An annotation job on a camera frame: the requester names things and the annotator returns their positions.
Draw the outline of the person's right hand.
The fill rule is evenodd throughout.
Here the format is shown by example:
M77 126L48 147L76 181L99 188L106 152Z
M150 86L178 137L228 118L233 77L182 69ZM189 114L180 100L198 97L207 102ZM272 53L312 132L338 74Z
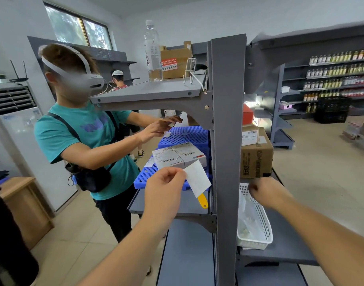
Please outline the person's right hand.
M262 179L264 190L264 202L259 202L262 206L280 212L285 205L294 200L293 195L273 177L258 179Z

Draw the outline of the white paper label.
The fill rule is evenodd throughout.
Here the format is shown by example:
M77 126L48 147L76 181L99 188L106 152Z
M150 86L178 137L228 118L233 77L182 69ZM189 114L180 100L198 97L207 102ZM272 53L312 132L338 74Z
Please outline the white paper label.
M186 180L196 198L212 186L200 161L195 161L183 171L186 173Z

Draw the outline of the person's right forearm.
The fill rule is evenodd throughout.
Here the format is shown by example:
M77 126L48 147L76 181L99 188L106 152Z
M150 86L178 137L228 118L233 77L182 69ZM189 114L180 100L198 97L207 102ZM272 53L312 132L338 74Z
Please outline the person's right forearm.
M334 286L364 286L364 237L283 195L273 208L290 223Z

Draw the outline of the blue plastic crate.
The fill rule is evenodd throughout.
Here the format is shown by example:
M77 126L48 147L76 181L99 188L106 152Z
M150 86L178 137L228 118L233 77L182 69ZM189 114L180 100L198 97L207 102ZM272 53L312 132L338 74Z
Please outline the blue plastic crate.
M207 165L207 167L204 167L204 170L205 170L205 173L206 173L208 179L212 183L211 149L210 148L200 148L199 150L201 150L207 157L208 165ZM151 155L148 162L151 161L152 159L154 159L153 155ZM139 175L137 176L137 178L135 179L135 181L133 183L134 188L137 190L146 188L146 183L149 180L149 178L154 176L154 174L156 174L159 171L155 162L153 163L153 165L151 167L147 167L146 164L143 167L143 169L140 171ZM175 175L173 174L173 172L169 176L166 173L165 181L170 182L174 177L175 177ZM190 189L191 189L191 187L190 187L188 181L185 179L182 190L186 191L186 190L190 190Z
M172 127L164 134L157 148L167 148L187 142L197 148L209 148L209 131L201 126Z

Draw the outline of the white labelled box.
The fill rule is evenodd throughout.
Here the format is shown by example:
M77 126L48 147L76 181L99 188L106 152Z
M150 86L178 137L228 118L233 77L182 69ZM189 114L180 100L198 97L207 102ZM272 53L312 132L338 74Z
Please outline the white labelled box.
M203 168L207 167L207 155L201 150L194 146L192 143L187 142L183 144L177 144L172 146L175 152L183 161L183 169L190 166L196 161L199 161Z
M152 151L152 156L158 170L166 167L185 168L185 163L173 147Z

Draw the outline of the white plastic basket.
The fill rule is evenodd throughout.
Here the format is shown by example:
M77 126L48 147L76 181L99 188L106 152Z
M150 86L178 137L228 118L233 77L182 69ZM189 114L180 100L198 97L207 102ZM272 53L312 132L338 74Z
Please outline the white plastic basket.
M248 185L239 184L237 246L265 250L273 242L271 224L264 207L250 195Z

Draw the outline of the brown labelled cardboard box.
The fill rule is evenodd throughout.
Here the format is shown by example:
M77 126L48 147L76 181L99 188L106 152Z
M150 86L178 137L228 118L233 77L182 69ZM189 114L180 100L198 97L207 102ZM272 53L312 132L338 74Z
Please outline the brown labelled cardboard box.
M240 178L271 176L273 151L273 145L264 128L244 125L241 138Z

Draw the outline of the black plastic crate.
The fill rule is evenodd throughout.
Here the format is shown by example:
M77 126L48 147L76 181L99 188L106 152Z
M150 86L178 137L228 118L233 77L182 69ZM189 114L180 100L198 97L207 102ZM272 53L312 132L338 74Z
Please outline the black plastic crate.
M320 124L345 123L351 99L344 96L322 97L317 102L314 120Z

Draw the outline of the wrapped pack of bottles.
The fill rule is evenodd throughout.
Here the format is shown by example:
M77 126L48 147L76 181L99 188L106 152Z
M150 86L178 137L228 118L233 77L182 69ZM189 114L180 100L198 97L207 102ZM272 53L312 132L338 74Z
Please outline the wrapped pack of bottles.
M361 129L363 124L358 124L355 122L348 122L346 129L342 132L342 135L350 140L359 139L363 134L361 133Z

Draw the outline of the grey shelf with bottles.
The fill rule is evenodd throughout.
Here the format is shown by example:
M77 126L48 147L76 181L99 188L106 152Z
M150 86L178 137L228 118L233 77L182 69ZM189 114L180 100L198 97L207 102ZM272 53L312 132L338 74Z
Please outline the grey shelf with bottles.
M310 119L319 99L333 96L351 99L350 116L364 115L364 49L286 63L282 86L298 92L282 97L295 110L281 114L284 120Z

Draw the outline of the clear plastic water bottle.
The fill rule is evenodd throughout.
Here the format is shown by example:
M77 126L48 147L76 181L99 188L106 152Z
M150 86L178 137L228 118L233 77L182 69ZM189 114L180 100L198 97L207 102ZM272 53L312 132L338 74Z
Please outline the clear plastic water bottle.
M146 20L145 54L149 80L163 81L159 34L153 20Z

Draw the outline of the white headset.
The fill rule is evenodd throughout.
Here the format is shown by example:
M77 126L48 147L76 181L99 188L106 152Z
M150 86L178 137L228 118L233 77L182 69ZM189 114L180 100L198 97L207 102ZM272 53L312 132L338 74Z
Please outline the white headset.
M39 47L38 54L40 55L42 62L52 71L59 74L68 86L72 87L73 90L88 92L103 89L105 82L104 78L100 74L92 73L89 62L77 49L61 43L52 43L51 45L53 44L70 50L83 62L86 73L79 73L78 71L65 71L62 68L51 63L43 55L43 51L45 48L48 47L48 45L42 45Z

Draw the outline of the wooden cabinet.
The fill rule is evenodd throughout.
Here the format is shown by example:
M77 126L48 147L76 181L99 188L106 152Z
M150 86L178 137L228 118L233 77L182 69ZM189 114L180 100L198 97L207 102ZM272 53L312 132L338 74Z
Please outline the wooden cabinet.
M23 240L32 250L54 228L49 206L34 177L6 178L0 183L0 197L7 204Z

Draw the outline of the black clothing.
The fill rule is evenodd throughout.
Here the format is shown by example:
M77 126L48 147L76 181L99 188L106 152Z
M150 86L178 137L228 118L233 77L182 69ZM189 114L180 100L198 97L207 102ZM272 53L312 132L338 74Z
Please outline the black clothing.
M12 212L1 197L0 267L8 272L16 286L36 286L38 261L25 244Z

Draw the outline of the window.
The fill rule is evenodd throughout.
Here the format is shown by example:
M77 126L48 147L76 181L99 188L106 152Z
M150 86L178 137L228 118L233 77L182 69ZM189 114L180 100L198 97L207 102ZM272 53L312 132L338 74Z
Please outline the window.
M44 6L58 41L113 50L105 24L52 4L44 3Z

